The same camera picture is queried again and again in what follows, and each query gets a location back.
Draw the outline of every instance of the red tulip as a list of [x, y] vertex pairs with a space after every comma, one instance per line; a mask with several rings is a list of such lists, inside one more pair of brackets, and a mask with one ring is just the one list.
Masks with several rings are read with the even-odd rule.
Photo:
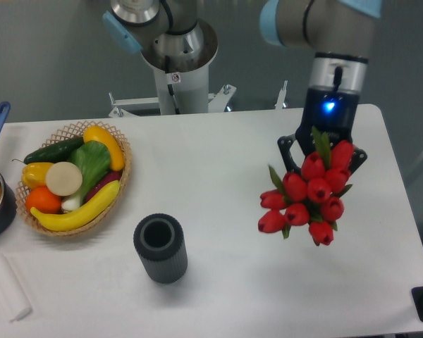
[[260, 195], [260, 205], [264, 208], [282, 210], [287, 208], [283, 195], [276, 189]]
[[259, 220], [259, 231], [267, 234], [281, 231], [285, 227], [285, 219], [279, 210], [270, 210]]
[[316, 151], [305, 158], [301, 167], [301, 175], [307, 181], [313, 178], [324, 177], [325, 172], [324, 162]]
[[331, 150], [331, 168], [348, 169], [350, 166], [351, 158], [354, 153], [354, 144], [346, 141], [340, 141]]
[[310, 201], [323, 203], [331, 195], [331, 186], [324, 178], [314, 178], [309, 181], [307, 186], [307, 195]]
[[345, 210], [343, 202], [338, 197], [331, 197], [319, 209], [323, 217], [329, 222], [339, 219]]
[[332, 192], [341, 192], [349, 180], [351, 172], [348, 169], [332, 168], [326, 171], [324, 179], [331, 186]]
[[329, 245], [333, 241], [332, 226], [325, 220], [321, 223], [312, 222], [309, 226], [309, 233], [316, 244]]
[[304, 225], [309, 222], [310, 214], [302, 203], [293, 203], [285, 212], [285, 220], [289, 225]]
[[296, 173], [288, 172], [282, 180], [286, 194], [294, 201], [299, 202], [307, 197], [307, 183]]

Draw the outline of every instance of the white table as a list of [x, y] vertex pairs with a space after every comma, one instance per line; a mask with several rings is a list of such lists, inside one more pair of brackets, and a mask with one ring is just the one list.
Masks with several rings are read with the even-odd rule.
[[[77, 239], [43, 237], [16, 218], [0, 252], [33, 312], [0, 337], [347, 337], [423, 330], [410, 290], [423, 286], [419, 239], [381, 112], [359, 107], [353, 137], [368, 160], [350, 178], [329, 246], [306, 227], [262, 234], [268, 164], [285, 171], [276, 140], [301, 110], [107, 120], [129, 139], [124, 199]], [[70, 121], [9, 123], [0, 171], [13, 188], [23, 158]], [[170, 285], [147, 276], [133, 231], [151, 213], [177, 218], [189, 266]]]

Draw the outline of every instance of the metal bolt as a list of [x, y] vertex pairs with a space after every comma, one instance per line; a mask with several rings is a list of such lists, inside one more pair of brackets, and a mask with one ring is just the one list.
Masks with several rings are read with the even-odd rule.
[[118, 111], [118, 116], [119, 116], [120, 118], [122, 118], [122, 117], [124, 116], [124, 113], [122, 112], [121, 108], [120, 108], [119, 106], [117, 106], [117, 105], [116, 105], [116, 101], [114, 101], [113, 94], [112, 94], [111, 92], [109, 92], [109, 93], [108, 93], [108, 96], [110, 96], [110, 102], [111, 102], [111, 107], [112, 107], [112, 109], [117, 108], [117, 111]]

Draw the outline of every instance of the wicker basket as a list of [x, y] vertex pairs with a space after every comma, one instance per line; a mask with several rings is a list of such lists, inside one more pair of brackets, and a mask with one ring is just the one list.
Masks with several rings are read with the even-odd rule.
[[121, 147], [121, 150], [123, 151], [124, 158], [125, 158], [125, 167], [123, 169], [122, 176], [121, 176], [121, 188], [119, 190], [118, 196], [114, 199], [113, 202], [111, 202], [111, 204], [104, 211], [102, 211], [102, 213], [100, 213], [94, 220], [92, 220], [88, 224], [83, 225], [82, 227], [79, 227], [78, 229], [75, 229], [75, 230], [57, 232], [57, 231], [48, 230], [45, 227], [43, 227], [39, 223], [39, 221], [35, 217], [33, 217], [31, 213], [27, 211], [25, 207], [25, 201], [31, 190], [22, 182], [19, 182], [17, 190], [16, 190], [17, 213], [25, 221], [27, 225], [29, 225], [32, 229], [36, 230], [37, 232], [40, 232], [47, 236], [53, 236], [53, 237], [71, 237], [71, 236], [80, 234], [82, 232], [88, 231], [105, 218], [107, 213], [111, 210], [111, 208], [113, 208], [113, 205], [119, 200], [119, 198], [122, 195], [122, 191], [125, 185], [127, 184], [128, 176], [130, 174], [130, 169], [132, 164], [132, 153], [131, 153], [130, 145], [127, 141], [127, 138], [115, 127], [112, 127], [102, 122], [96, 123], [94, 121], [80, 121], [76, 124], [67, 125], [61, 130], [57, 130], [55, 134], [52, 134], [50, 139], [48, 139], [47, 141], [45, 141], [45, 143], [43, 143], [43, 145], [41, 145], [41, 148], [44, 148], [45, 146], [49, 146], [51, 144], [55, 144], [65, 139], [71, 139], [74, 137], [82, 136], [83, 132], [90, 125], [98, 125], [108, 130], [114, 136], [119, 146]]

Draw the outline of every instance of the banana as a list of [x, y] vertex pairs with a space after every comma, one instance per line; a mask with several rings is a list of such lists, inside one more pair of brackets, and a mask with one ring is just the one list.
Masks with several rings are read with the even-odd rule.
[[30, 212], [41, 225], [51, 231], [69, 231], [78, 229], [95, 219], [110, 203], [118, 196], [121, 183], [113, 181], [101, 188], [87, 203], [78, 209], [65, 213], [49, 214], [42, 213], [35, 207]]

